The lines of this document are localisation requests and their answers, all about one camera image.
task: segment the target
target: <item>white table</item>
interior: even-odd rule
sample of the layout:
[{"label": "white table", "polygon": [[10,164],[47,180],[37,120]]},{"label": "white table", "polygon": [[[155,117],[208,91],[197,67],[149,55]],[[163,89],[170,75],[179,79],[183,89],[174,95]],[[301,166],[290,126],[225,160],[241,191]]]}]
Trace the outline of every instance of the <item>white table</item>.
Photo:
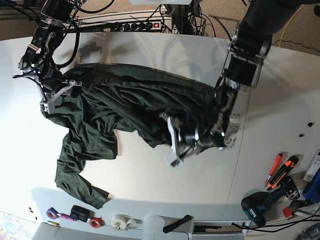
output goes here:
[{"label": "white table", "polygon": [[[69,59],[74,39],[75,35],[69,34],[55,51],[56,63]],[[264,189],[277,153],[303,154],[293,170],[300,172],[319,148],[320,58],[273,48],[258,87],[251,93],[247,116],[242,118],[242,128],[232,149],[209,149],[174,170],[164,161],[164,155],[170,151],[168,146],[150,148],[136,133],[118,131],[118,157],[88,161],[81,173],[92,185],[113,196],[96,210],[56,188],[56,159],[68,130],[41,115],[40,97],[33,82],[11,78],[19,73],[18,62],[30,41],[27,37],[0,42],[0,181],[7,183],[3,191],[8,195],[0,200],[0,211],[47,221],[45,211],[49,207],[68,214],[72,205],[79,205],[93,210],[97,217],[102,216],[107,224],[113,214],[136,219],[146,215],[182,218],[190,214],[197,220],[242,220],[247,217],[241,210],[241,199],[253,189]],[[76,61],[146,66],[214,86],[227,46],[223,39],[199,36],[84,33]],[[309,128],[309,122],[315,125]],[[305,134],[303,138],[299,138],[301,133]],[[70,221],[61,219],[60,224],[92,231],[85,223],[70,225]],[[105,229],[94,232],[110,234]],[[128,237],[127,233],[116,234]]]}]

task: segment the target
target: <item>yellow cable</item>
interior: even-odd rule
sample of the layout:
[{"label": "yellow cable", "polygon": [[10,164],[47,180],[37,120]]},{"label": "yellow cable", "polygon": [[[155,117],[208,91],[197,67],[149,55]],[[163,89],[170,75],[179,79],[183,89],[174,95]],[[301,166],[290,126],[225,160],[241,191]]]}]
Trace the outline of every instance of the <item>yellow cable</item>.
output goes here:
[{"label": "yellow cable", "polygon": [[294,19],[294,17],[301,11],[301,9],[304,8],[305,5],[301,5],[299,7],[299,9],[292,15],[292,17],[289,19],[289,21],[287,22],[287,24],[285,25],[284,29],[283,29],[283,32],[281,34],[281,37],[280,37],[280,41],[279,41],[279,47],[281,47],[281,42],[282,42],[282,38],[284,37],[285,35],[285,31],[287,30],[287,27],[289,25],[289,23],[292,21],[292,19]]}]

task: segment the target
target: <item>red tape roll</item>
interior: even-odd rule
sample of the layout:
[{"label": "red tape roll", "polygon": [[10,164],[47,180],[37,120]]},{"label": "red tape roll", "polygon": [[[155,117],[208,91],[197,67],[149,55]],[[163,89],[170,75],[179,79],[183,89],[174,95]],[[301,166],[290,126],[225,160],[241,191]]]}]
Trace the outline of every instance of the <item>red tape roll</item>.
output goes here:
[{"label": "red tape roll", "polygon": [[101,219],[100,218],[97,218],[97,217],[93,217],[90,219],[90,226],[97,229],[97,228],[100,228],[101,226]]}]

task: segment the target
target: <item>black handle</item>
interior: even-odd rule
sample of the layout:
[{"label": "black handle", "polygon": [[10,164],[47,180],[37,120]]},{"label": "black handle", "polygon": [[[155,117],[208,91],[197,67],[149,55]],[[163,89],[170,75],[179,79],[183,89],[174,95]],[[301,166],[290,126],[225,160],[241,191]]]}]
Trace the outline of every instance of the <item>black handle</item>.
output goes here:
[{"label": "black handle", "polygon": [[172,223],[168,226],[165,226],[163,228],[163,232],[165,234],[170,233],[171,231],[175,230],[177,227],[179,227],[180,225],[189,222],[190,220],[192,220],[192,216],[190,215],[185,215],[184,218],[180,219],[179,221],[176,221],[175,223]]}]

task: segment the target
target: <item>blue power drill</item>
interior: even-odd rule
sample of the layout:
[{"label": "blue power drill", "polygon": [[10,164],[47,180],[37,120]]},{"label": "blue power drill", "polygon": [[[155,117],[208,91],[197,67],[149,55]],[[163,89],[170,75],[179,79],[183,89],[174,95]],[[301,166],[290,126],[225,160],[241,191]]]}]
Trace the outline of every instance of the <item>blue power drill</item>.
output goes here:
[{"label": "blue power drill", "polygon": [[288,200],[300,198],[297,186],[290,176],[284,178],[281,186],[271,193],[260,191],[242,199],[242,210],[249,220],[261,228],[266,225],[265,212],[270,210],[271,206],[283,196],[286,196]]}]

